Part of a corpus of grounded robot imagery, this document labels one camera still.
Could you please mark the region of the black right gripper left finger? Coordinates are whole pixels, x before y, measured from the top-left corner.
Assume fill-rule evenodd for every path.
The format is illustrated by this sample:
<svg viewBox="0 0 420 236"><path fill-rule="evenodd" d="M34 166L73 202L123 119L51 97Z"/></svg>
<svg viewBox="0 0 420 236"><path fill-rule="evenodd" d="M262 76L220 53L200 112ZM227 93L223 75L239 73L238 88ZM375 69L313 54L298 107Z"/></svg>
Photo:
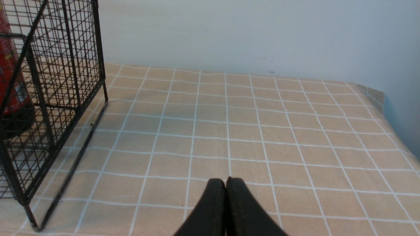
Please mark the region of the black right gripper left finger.
<svg viewBox="0 0 420 236"><path fill-rule="evenodd" d="M226 189L218 178L209 179L195 208L175 236L224 236Z"/></svg>

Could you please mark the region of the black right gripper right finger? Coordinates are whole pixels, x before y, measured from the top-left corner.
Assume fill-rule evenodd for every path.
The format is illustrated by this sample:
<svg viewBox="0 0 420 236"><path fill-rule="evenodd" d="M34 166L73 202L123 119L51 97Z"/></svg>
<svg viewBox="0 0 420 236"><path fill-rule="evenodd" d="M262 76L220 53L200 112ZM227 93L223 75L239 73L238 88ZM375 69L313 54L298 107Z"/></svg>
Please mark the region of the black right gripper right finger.
<svg viewBox="0 0 420 236"><path fill-rule="evenodd" d="M227 236L287 236L267 214L243 179L229 177L226 182Z"/></svg>

